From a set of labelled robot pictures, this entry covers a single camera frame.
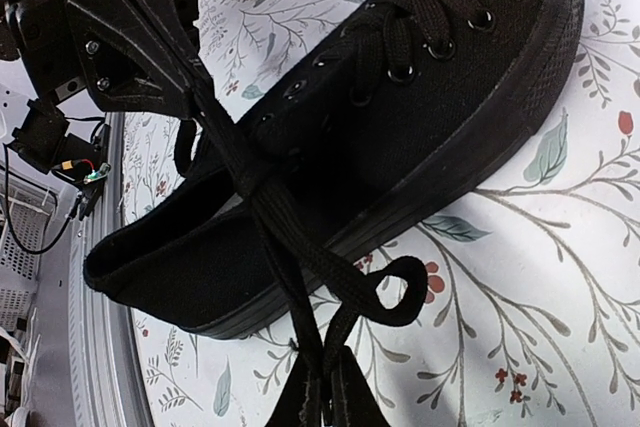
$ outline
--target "floral tablecloth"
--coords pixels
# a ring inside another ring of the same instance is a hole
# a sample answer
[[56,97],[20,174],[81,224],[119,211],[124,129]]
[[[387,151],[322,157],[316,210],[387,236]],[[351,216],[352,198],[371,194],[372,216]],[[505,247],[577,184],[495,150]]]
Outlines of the floral tablecloth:
[[[363,0],[201,0],[202,56],[239,118]],[[640,0],[587,0],[571,80],[497,175],[363,258],[431,273],[419,320],[349,343],[394,426],[640,425]],[[180,182],[177,125],[126,120],[131,222]],[[401,286],[383,286],[392,300]],[[313,294],[319,323],[336,310]],[[262,427],[295,355],[290,319],[242,341],[135,313],[158,427]]]

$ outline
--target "shoelace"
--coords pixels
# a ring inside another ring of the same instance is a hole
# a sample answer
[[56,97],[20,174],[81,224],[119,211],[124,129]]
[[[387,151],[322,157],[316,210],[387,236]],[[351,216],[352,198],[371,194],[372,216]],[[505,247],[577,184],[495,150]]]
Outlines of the shoelace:
[[343,41],[321,54],[316,65],[348,55],[356,49],[355,85],[351,101],[367,105],[386,74],[397,84],[410,83],[415,75],[411,24],[423,37],[422,49],[436,60],[450,60],[456,52],[451,25],[444,9],[466,19],[470,28],[493,29],[495,18],[478,0],[369,0],[366,9],[342,32]]
[[[488,31],[493,25],[492,14],[477,0],[370,0],[368,8],[347,25],[343,40],[321,54],[316,62],[347,55],[345,51],[353,52],[355,44],[356,82],[352,101],[368,103],[385,69],[395,82],[412,80],[415,72],[410,22],[416,22],[424,37],[423,46],[434,58],[446,60],[453,55],[455,44],[450,37],[451,27],[444,6],[468,19],[471,28]],[[221,107],[212,108],[219,104],[206,79],[199,79],[198,85],[196,103],[200,113],[196,118],[227,164],[238,194],[250,205],[272,273],[288,298],[298,339],[296,350],[326,387],[340,351],[360,316],[389,326],[404,326],[415,320],[427,292],[424,266],[418,259],[403,257],[384,270],[365,276],[346,260],[313,242],[296,214],[295,201],[283,181],[272,175],[271,165],[255,157]],[[191,129],[185,129],[185,137],[193,136],[193,132],[188,132]],[[324,343],[300,266],[314,272],[342,302],[329,324]],[[407,283],[403,298],[393,309],[383,307],[376,293],[377,286],[387,276],[399,277]],[[328,403],[330,388],[328,392],[323,389]],[[330,412],[325,412],[325,417],[329,416]]]

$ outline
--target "screw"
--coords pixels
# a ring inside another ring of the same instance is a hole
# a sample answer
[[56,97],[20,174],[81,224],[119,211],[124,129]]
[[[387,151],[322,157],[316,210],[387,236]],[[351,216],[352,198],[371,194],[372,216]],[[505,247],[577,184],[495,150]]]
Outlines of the screw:
[[100,42],[90,40],[89,42],[87,42],[87,45],[85,45],[85,49],[87,49],[87,54],[96,55],[98,53],[98,50],[100,50]]
[[98,90],[100,92],[104,92],[109,87],[111,87],[111,81],[109,80],[109,77],[103,77],[98,80],[98,82],[96,83],[96,87],[98,87]]

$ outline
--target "shoe sole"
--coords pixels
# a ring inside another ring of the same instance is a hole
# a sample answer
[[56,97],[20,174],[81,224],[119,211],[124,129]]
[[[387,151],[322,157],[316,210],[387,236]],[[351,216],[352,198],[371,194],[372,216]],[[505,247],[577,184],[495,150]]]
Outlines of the shoe sole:
[[[584,0],[547,0],[528,43],[530,51],[539,55],[520,58],[511,67],[509,80],[446,144],[334,236],[327,247],[355,262],[471,192],[500,169],[539,131],[555,106],[571,73],[583,16]],[[452,157],[467,160],[451,169]],[[310,272],[303,275],[309,292],[322,285]],[[274,284],[224,317],[185,330],[219,340],[245,338],[287,311],[286,297]]]

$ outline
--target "electrical wire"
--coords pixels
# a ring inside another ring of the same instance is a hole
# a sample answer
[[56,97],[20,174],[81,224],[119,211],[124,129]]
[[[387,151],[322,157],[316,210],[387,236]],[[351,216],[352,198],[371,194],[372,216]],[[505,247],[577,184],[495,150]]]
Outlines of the electrical wire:
[[106,121],[106,117],[65,117],[65,119],[75,122],[100,122],[102,124]]
[[48,246],[46,246],[44,249],[41,249],[41,250],[29,249],[18,238],[18,235],[17,235],[17,233],[16,233],[16,231],[15,231],[15,229],[13,227],[13,222],[11,221],[11,212],[10,212],[10,209],[9,209],[9,148],[7,147],[7,144],[3,144],[2,147],[4,149],[4,163],[5,163],[5,167],[6,167],[4,169],[4,199],[2,199],[2,210],[4,211],[3,213],[4,213],[4,217],[5,217],[6,221],[7,221],[7,225],[9,226],[9,231],[11,232],[13,240],[15,241],[15,243],[18,245],[18,247],[22,251],[26,252],[27,254],[31,254],[31,255],[46,254],[51,249],[53,249],[55,247],[55,245],[60,241],[60,239],[64,235],[65,231],[67,230],[67,227],[69,227],[69,223],[78,214],[78,207],[80,206],[80,202],[82,201],[82,197],[80,195],[78,197],[76,197],[76,201],[73,204],[73,207],[71,208],[71,211],[67,215],[67,218],[64,221],[64,224],[60,228],[60,232],[58,232],[58,234],[55,236],[55,238],[51,241],[51,243]]
[[91,137],[89,137],[89,139],[91,140],[91,142],[94,141],[94,139],[96,138],[96,134],[98,133],[98,130],[100,130],[100,127],[102,127],[105,122],[107,121],[106,117],[65,117],[67,120],[73,120],[76,122],[97,122],[97,125],[94,127],[93,132],[91,132]]
[[95,172],[96,168],[93,166],[93,162],[91,162],[89,159],[80,159],[80,162],[84,162],[85,164],[89,164],[89,167],[91,167],[91,172]]

